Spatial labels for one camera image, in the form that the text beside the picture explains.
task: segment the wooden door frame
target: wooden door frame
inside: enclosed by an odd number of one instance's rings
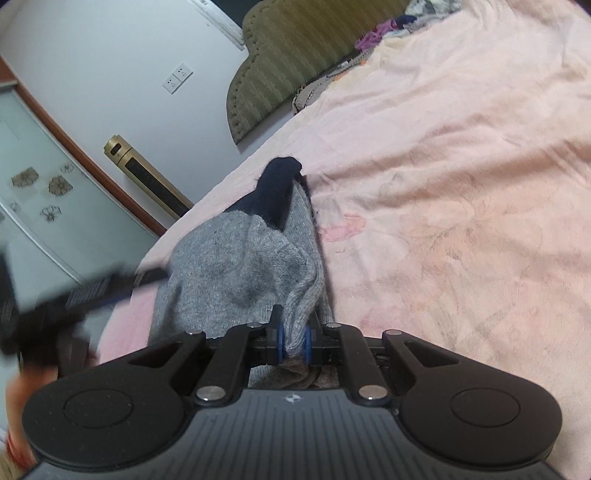
[[[156,235],[162,236],[166,232],[154,217],[146,212],[129,194],[127,194],[111,177],[76,145],[66,132],[49,116],[49,113],[33,98],[33,95],[18,81],[12,70],[0,57],[0,89],[14,86],[17,95],[27,105],[31,112],[45,125],[45,128],[66,149],[66,151],[99,182],[124,208],[130,211],[140,222],[152,230]]]

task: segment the purple clothing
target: purple clothing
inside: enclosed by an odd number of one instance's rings
[[[401,15],[398,18],[391,18],[384,23],[378,24],[371,32],[365,34],[355,42],[355,48],[363,53],[372,47],[375,47],[382,41],[382,37],[392,30],[400,30],[407,23],[412,23],[417,19],[413,15]]]

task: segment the blue roller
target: blue roller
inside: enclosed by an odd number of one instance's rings
[[[279,322],[279,327],[277,328],[277,359],[280,364],[283,363],[283,322]]]
[[[306,325],[304,331],[304,357],[307,364],[312,362],[312,331],[310,325]]]

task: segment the metal screw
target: metal screw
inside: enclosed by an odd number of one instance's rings
[[[359,395],[365,400],[381,400],[388,395],[388,390],[381,385],[365,385],[359,389]]]
[[[226,391],[217,385],[208,385],[197,390],[197,398],[203,401],[221,400],[226,396]]]

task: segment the white wall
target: white wall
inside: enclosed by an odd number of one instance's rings
[[[4,7],[0,8],[0,37],[8,29],[14,17],[16,17],[18,10],[23,5],[25,0],[11,0]]]
[[[172,218],[104,156],[112,135],[197,202],[291,116],[282,108],[234,145],[226,94],[247,52],[186,0],[28,0],[0,54],[86,154],[165,226]],[[162,83],[180,63],[194,74],[170,95]]]

